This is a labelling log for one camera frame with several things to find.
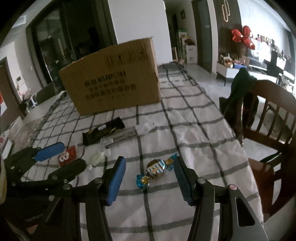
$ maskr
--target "blue gripper pad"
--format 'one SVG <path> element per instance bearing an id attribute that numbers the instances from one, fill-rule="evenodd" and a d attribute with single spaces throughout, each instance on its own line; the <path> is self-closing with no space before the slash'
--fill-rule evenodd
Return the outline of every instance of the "blue gripper pad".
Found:
<path id="1" fill-rule="evenodd" d="M 120 156 L 117 159 L 117 162 L 118 161 L 119 161 L 118 166 L 115 164 L 113 167 L 113 168 L 116 168 L 116 166 L 117 166 L 117 169 L 115 170 L 115 173 L 114 173 L 113 178 L 112 178 L 110 185 L 109 185 L 109 195 L 107 198 L 108 205 L 112 205 L 112 203 L 116 200 L 120 185 L 122 183 L 124 173 L 126 172 L 125 158 Z"/>
<path id="2" fill-rule="evenodd" d="M 45 147 L 37 152 L 36 156 L 34 156 L 35 161 L 45 161 L 48 158 L 56 156 L 62 153 L 65 150 L 65 145 L 62 142 L 57 142 L 48 147 Z"/>
<path id="3" fill-rule="evenodd" d="M 192 190 L 191 190 L 190 183 L 186 177 L 186 174 L 183 168 L 181 167 L 179 157 L 176 158 L 176 160 L 174 161 L 174 171 L 181 189 L 183 199 L 188 203 L 188 205 L 190 205 L 193 202 Z"/>

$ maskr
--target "brown cardboard box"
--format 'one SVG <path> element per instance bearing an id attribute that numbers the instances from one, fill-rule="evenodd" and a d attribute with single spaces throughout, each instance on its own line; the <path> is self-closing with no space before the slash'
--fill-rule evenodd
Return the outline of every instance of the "brown cardboard box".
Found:
<path id="1" fill-rule="evenodd" d="M 107 47 L 59 75 L 80 115 L 160 101 L 152 38 Z"/>

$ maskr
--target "metal bolt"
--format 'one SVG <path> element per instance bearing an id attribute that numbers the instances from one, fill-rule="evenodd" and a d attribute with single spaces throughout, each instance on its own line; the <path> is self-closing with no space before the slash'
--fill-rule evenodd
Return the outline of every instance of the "metal bolt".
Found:
<path id="1" fill-rule="evenodd" d="M 230 188 L 231 190 L 237 190 L 237 186 L 234 185 L 234 184 L 230 184 L 230 185 L 229 185 L 229 188 Z"/>
<path id="2" fill-rule="evenodd" d="M 54 195 L 50 195 L 50 196 L 48 197 L 48 200 L 49 200 L 50 202 L 52 202 L 52 201 L 54 200 L 54 198 L 55 198 Z"/>
<path id="3" fill-rule="evenodd" d="M 68 190 L 68 189 L 70 189 L 70 187 L 71 187 L 71 185 L 69 183 L 63 185 L 64 190 Z"/>
<path id="4" fill-rule="evenodd" d="M 101 183 L 103 181 L 103 179 L 101 178 L 101 177 L 97 177 L 95 180 L 94 180 L 94 182 L 96 183 L 96 184 L 99 184 L 99 183 Z"/>
<path id="5" fill-rule="evenodd" d="M 197 180 L 200 184 L 204 184 L 205 183 L 205 179 L 204 178 L 199 178 L 198 180 Z"/>

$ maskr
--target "checkered tablecloth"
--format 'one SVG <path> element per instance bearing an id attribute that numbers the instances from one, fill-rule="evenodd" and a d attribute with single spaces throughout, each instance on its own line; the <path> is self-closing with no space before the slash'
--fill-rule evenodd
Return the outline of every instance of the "checkered tablecloth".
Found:
<path id="1" fill-rule="evenodd" d="M 236 184 L 247 198 L 259 220 L 263 221 L 258 189 L 243 148 L 206 92 L 185 68 L 176 63 L 158 69 L 161 102 L 158 104 L 112 110 L 80 116 L 71 100 L 57 101 L 36 130 L 33 147 L 58 141 L 76 145 L 78 157 L 87 162 L 98 145 L 82 145 L 82 132 L 120 116 L 126 127 L 153 121 L 150 133 L 111 146 L 111 156 L 91 171 L 85 170 L 71 182 L 85 185 L 111 168 L 118 156 L 126 158 L 124 175 L 116 202 L 106 208 L 114 241 L 186 240 L 194 207 L 183 200 L 174 171 L 150 182 L 147 190 L 136 185 L 136 175 L 145 174 L 153 159 L 180 155 L 187 166 L 214 185 Z M 34 165 L 23 180 L 44 180 L 57 169 L 57 157 Z M 218 236 L 219 205 L 215 207 L 213 240 Z M 81 204 L 82 239 L 88 240 L 85 206 Z"/>

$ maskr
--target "foil balloon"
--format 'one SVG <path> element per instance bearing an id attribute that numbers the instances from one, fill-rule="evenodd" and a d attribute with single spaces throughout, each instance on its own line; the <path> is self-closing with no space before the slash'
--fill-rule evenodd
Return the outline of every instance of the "foil balloon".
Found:
<path id="1" fill-rule="evenodd" d="M 248 26 L 243 27 L 243 34 L 237 30 L 233 29 L 231 33 L 233 34 L 232 40 L 236 43 L 244 42 L 245 45 L 250 49 L 255 49 L 255 44 L 249 39 L 251 35 L 251 29 Z"/>

